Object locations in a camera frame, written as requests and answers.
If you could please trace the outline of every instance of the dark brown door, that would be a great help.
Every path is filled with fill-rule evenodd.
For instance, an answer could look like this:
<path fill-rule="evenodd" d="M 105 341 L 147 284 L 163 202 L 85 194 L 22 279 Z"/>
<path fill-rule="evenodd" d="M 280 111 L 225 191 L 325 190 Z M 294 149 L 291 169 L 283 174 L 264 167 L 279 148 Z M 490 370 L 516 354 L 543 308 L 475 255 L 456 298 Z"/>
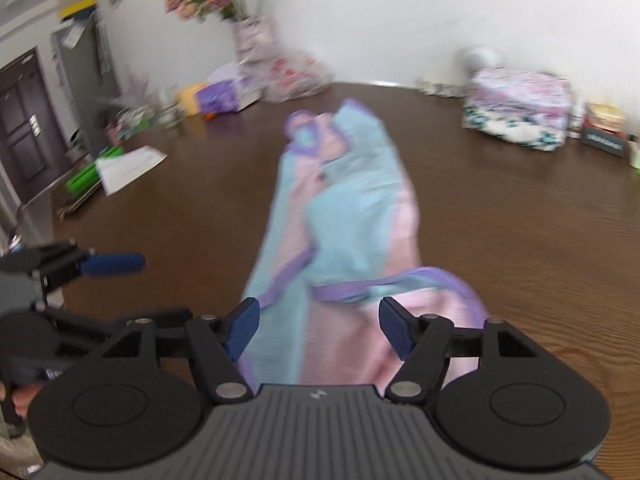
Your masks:
<path fill-rule="evenodd" d="M 0 70 L 0 160 L 28 202 L 70 168 L 33 49 Z"/>

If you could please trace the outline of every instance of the door frame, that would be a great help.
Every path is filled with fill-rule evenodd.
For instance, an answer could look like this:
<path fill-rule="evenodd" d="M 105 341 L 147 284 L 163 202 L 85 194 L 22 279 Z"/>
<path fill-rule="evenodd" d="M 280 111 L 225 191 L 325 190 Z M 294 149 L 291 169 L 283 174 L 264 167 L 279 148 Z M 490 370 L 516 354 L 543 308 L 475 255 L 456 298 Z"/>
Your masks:
<path fill-rule="evenodd" d="M 40 84 L 42 85 L 42 88 L 44 89 L 44 96 L 45 96 L 45 101 L 46 101 L 46 105 L 47 105 L 47 110 L 49 111 L 49 115 L 51 118 L 51 121 L 53 121 L 54 126 L 55 126 L 55 132 L 51 132 L 51 139 L 54 140 L 55 142 L 58 142 L 60 144 L 60 146 L 62 146 L 64 149 L 63 151 L 66 153 L 68 152 L 68 143 L 65 140 L 64 135 L 62 134 L 62 128 L 60 127 L 60 121 L 58 120 L 58 115 L 56 114 L 56 111 L 53 108 L 53 104 L 51 103 L 51 95 L 49 94 L 49 88 L 47 87 L 47 83 L 44 79 L 44 76 L 42 74 L 42 65 L 40 63 L 40 53 L 38 50 L 37 46 L 34 46 L 32 49 L 26 51 L 24 54 L 22 54 L 21 56 L 18 56 L 17 58 L 15 58 L 13 61 L 11 61 L 10 63 L 6 64 L 5 66 L 0 68 L 0 75 L 2 75 L 3 73 L 12 70 L 14 68 L 16 68 L 17 66 L 21 66 L 23 65 L 25 62 L 31 62 L 33 61 L 36 65 L 36 76 L 38 78 L 38 81 L 40 82 Z M 5 183 L 7 184 L 7 187 L 10 190 L 10 193 L 13 195 L 11 198 L 15 199 L 16 197 L 18 197 L 18 200 L 20 201 L 19 203 L 22 203 L 22 200 L 20 199 L 14 184 L 11 181 L 11 178 L 7 175 L 6 171 L 4 170 L 3 167 L 3 163 L 2 163 L 2 158 L 0 156 L 0 177 L 2 177 L 2 179 L 5 181 Z M 41 193 L 43 193 L 45 190 L 49 189 L 51 186 L 53 186 L 59 179 L 57 179 L 56 181 L 54 181 L 52 184 L 50 184 L 49 186 L 45 187 L 45 189 L 39 191 L 35 196 L 33 196 L 30 201 L 33 201 L 35 198 L 39 197 L 41 195 Z"/>

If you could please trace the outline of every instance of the cable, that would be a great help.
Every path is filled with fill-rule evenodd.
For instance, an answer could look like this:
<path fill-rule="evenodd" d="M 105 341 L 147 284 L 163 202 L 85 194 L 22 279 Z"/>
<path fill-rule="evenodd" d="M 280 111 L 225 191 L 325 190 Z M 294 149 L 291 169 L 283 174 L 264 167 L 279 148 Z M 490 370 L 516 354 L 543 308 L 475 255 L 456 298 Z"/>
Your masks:
<path fill-rule="evenodd" d="M 9 473 L 6 469 L 0 467 L 0 473 L 3 475 L 7 475 L 10 478 L 14 478 L 15 480 L 27 480 L 26 478 L 22 478 L 21 476 L 14 475 L 13 473 Z"/>

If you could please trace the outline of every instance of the wood grain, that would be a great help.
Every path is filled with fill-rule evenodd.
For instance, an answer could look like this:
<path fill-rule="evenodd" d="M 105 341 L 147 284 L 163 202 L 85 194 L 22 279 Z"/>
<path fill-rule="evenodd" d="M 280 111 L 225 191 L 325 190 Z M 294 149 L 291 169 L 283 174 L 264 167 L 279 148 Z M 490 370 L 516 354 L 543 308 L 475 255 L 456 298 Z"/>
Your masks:
<path fill-rule="evenodd" d="M 577 141 L 553 153 L 460 127 L 461 104 L 402 89 L 334 85 L 322 95 L 257 104 L 206 126 L 130 141 L 168 154 L 111 197 L 56 224 L 99 251 L 140 251 L 140 276 L 81 280 L 72 310 L 102 318 L 183 304 L 223 314 L 241 295 L 266 228 L 286 117 L 335 110 L 348 96 L 382 118 L 420 205 L 425 264 L 455 272 L 507 319 L 591 380 L 612 426 L 599 467 L 640 471 L 640 177 Z"/>

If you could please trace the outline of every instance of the gray ribbed panel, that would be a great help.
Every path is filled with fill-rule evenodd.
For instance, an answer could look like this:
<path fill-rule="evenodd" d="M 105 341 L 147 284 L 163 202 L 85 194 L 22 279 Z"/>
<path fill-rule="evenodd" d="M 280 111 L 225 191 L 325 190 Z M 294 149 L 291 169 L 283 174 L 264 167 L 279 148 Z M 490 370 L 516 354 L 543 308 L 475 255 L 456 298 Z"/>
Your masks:
<path fill-rule="evenodd" d="M 326 395 L 317 396 L 318 391 Z M 36 480 L 605 480 L 583 464 L 552 474 L 501 472 L 449 448 L 417 408 L 371 386 L 265 386 L 215 409 L 200 433 L 160 462 L 118 473 L 49 464 Z"/>

